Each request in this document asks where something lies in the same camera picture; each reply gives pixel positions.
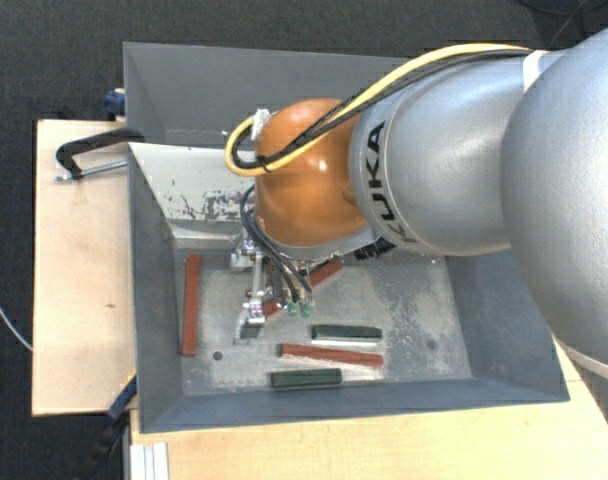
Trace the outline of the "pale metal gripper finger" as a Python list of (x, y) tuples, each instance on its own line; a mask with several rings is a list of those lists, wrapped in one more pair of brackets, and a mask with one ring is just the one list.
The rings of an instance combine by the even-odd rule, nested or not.
[(266, 316), (260, 302), (252, 299), (241, 306), (234, 329), (234, 344), (248, 343), (257, 339), (266, 323)]
[(231, 271), (243, 271), (251, 268), (255, 261), (256, 246), (253, 239), (242, 237), (230, 254), (229, 268)]

